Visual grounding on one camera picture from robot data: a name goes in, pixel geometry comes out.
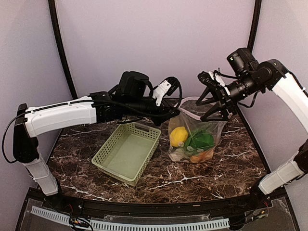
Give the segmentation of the clear zip top bag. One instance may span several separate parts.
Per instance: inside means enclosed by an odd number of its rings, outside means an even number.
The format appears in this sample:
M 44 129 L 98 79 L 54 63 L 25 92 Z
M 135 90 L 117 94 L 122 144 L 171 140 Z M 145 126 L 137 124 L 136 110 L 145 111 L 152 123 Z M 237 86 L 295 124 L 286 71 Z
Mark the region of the clear zip top bag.
M 220 142 L 226 121 L 201 121 L 201 116 L 212 104 L 196 105 L 198 97 L 187 97 L 181 101 L 180 114 L 170 119 L 168 134 L 169 158 L 173 162 L 200 164 L 213 158 Z

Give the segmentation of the green white bok choy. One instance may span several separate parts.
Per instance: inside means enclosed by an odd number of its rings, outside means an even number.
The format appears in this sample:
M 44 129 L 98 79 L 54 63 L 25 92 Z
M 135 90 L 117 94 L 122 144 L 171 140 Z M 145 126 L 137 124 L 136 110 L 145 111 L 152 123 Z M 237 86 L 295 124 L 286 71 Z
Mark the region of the green white bok choy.
M 202 149 L 204 151 L 215 146 L 214 137 L 201 130 L 193 133 L 185 142 L 184 149 L 188 151 L 197 151 Z

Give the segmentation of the yellow lemon top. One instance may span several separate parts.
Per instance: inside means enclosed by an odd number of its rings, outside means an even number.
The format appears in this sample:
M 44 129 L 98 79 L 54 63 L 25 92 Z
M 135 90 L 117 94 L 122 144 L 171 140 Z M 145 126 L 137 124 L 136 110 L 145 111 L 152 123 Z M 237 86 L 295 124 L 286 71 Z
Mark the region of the yellow lemon top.
M 188 139 L 188 136 L 189 134 L 185 127 L 175 128 L 169 136 L 171 146 L 183 147 Z

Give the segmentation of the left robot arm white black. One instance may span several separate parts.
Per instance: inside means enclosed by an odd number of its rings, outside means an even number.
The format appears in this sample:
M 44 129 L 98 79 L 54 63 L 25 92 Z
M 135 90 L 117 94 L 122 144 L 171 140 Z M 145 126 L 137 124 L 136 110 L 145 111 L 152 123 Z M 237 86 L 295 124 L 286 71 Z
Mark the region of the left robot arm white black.
M 176 77 L 167 77 L 153 86 L 145 74 L 126 71 L 120 82 L 109 91 L 99 91 L 64 103 L 41 107 L 21 104 L 13 127 L 13 156 L 8 163 L 22 163 L 42 189 L 49 202 L 58 210 L 68 206 L 68 199 L 60 193 L 60 185 L 39 153 L 37 137 L 41 134 L 82 124 L 121 120 L 124 116 L 147 117 L 156 126 L 179 114 L 179 106 L 164 100 L 182 87 Z

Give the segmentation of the beige plastic basket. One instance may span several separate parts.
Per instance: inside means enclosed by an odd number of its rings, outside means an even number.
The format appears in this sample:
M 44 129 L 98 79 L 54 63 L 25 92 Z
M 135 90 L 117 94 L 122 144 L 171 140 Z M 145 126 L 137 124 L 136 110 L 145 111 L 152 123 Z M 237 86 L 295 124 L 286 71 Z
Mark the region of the beige plastic basket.
M 119 125 L 91 162 L 104 174 L 135 187 L 156 151 L 161 130 L 140 123 Z

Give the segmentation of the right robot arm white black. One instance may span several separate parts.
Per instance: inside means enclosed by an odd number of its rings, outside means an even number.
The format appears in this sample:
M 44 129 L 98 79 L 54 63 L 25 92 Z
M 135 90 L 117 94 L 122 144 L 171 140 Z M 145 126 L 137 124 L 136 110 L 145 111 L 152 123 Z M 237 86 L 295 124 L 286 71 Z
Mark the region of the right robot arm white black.
M 218 70 L 201 72 L 197 76 L 206 89 L 196 105 L 212 104 L 201 121 L 227 121 L 235 113 L 235 107 L 241 100 L 270 90 L 290 108 L 301 125 L 308 128 L 308 94 L 295 75 L 280 61 L 271 59 L 259 63 L 248 48 L 237 49 L 227 60 L 235 72 L 231 84 L 224 83 L 221 79 L 224 75 Z M 308 144 L 305 142 L 290 160 L 252 186 L 245 204 L 250 209 L 255 209 L 277 188 L 300 179 L 307 173 Z

